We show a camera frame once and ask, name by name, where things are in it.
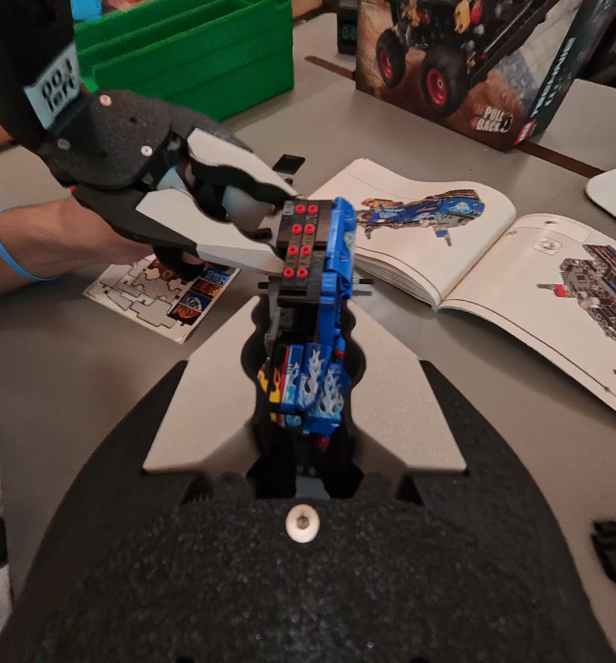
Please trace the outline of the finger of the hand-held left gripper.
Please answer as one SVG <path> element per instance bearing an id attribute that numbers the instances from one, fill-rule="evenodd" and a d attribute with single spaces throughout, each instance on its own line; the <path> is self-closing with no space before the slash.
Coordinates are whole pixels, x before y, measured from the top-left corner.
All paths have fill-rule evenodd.
<path id="1" fill-rule="evenodd" d="M 234 224 L 209 218 L 190 194 L 179 189 L 144 196 L 136 211 L 188 242 L 204 261 L 279 276 L 285 266 L 272 248 L 246 237 Z"/>
<path id="2" fill-rule="evenodd" d="M 296 190 L 255 153 L 195 128 L 187 138 L 195 179 L 230 187 L 260 203 L 282 205 L 298 197 Z"/>

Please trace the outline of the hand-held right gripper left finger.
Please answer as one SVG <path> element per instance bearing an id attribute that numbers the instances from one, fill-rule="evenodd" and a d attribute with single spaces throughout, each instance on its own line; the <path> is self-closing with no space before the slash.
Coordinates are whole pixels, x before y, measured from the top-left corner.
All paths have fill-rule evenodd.
<path id="1" fill-rule="evenodd" d="M 148 474 L 243 477 L 259 457 L 252 430 L 256 391 L 241 361 L 255 332 L 253 296 L 188 358 L 143 463 Z"/>

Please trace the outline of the lego instruction booklet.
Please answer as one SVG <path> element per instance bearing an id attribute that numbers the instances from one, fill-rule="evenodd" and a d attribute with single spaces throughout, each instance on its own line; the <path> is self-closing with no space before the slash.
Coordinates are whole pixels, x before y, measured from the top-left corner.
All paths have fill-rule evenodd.
<path id="1" fill-rule="evenodd" d="M 411 180 L 367 159 L 312 197 L 352 204 L 357 268 L 495 324 L 616 411 L 615 240 L 560 215 L 519 216 L 477 182 Z"/>

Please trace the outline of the lego truck model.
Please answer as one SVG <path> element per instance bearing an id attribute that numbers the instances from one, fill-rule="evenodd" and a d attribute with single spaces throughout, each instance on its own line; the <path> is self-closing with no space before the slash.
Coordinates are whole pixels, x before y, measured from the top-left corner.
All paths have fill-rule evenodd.
<path id="1" fill-rule="evenodd" d="M 271 421 L 319 452 L 342 423 L 351 384 L 342 309 L 355 283 L 357 220 L 344 198 L 286 201 L 275 245 L 283 266 L 269 280 L 275 297 L 257 379 Z"/>

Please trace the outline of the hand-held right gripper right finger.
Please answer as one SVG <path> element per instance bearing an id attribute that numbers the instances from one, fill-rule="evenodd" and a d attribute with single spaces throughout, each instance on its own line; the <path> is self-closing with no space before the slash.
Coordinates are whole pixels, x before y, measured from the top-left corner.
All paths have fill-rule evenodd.
<path id="1" fill-rule="evenodd" d="M 416 354 L 351 302 L 351 339 L 362 352 L 352 385 L 353 462 L 398 489 L 415 474 L 460 476 L 466 461 Z"/>

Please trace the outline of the small black lego brick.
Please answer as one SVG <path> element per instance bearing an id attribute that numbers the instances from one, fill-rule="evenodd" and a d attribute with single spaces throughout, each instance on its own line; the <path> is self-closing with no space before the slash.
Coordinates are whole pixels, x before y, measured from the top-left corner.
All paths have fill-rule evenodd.
<path id="1" fill-rule="evenodd" d="M 594 538 L 593 545 L 605 575 L 616 584 L 616 544 L 604 543 Z"/>

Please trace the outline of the printed truck toy box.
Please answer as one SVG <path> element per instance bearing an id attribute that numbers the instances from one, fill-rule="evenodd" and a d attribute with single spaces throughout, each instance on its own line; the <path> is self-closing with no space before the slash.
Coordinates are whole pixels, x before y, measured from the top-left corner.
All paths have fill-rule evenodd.
<path id="1" fill-rule="evenodd" d="M 358 90 L 507 152 L 543 132 L 616 1 L 360 1 Z"/>

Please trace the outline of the green plastic bin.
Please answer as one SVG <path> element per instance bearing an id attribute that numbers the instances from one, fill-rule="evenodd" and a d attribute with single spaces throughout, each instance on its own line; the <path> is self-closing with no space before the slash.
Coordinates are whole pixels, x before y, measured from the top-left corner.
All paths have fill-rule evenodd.
<path id="1" fill-rule="evenodd" d="M 74 24 L 88 90 L 128 90 L 220 121 L 295 85 L 290 1 L 150 1 Z"/>

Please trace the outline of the black device green lights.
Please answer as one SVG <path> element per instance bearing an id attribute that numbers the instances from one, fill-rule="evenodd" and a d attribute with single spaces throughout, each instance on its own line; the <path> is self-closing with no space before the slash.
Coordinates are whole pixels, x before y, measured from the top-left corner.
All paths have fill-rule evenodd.
<path id="1" fill-rule="evenodd" d="M 356 55 L 359 1 L 338 1 L 337 49 L 341 54 Z"/>

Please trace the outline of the sticker sheet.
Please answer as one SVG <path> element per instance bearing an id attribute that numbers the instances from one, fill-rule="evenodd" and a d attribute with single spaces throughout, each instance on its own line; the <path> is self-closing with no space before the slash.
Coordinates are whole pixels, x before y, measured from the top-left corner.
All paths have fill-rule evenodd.
<path id="1" fill-rule="evenodd" d="M 239 273 L 207 262 L 197 278 L 186 280 L 151 254 L 131 265 L 110 265 L 83 295 L 183 344 Z"/>

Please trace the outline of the blue wristband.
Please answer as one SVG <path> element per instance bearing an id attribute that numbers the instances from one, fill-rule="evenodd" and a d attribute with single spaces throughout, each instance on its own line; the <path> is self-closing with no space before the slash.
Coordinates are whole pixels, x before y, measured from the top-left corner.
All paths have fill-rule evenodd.
<path id="1" fill-rule="evenodd" d="M 43 278 L 31 274 L 13 258 L 13 256 L 7 251 L 6 247 L 1 242 L 1 240 L 0 240 L 0 259 L 3 260 L 5 264 L 15 272 L 16 275 L 26 280 L 30 280 L 32 282 L 51 282 L 58 280 L 60 278 L 60 276 Z"/>

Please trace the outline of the person's left hand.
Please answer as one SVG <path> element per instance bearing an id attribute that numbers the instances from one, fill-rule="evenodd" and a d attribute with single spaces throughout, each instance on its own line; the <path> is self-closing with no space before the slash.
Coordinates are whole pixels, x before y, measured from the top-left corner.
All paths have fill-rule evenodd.
<path id="1" fill-rule="evenodd" d="M 21 268 L 41 278 L 100 264 L 131 264 L 153 252 L 118 235 L 72 197 L 4 211 L 0 241 Z"/>

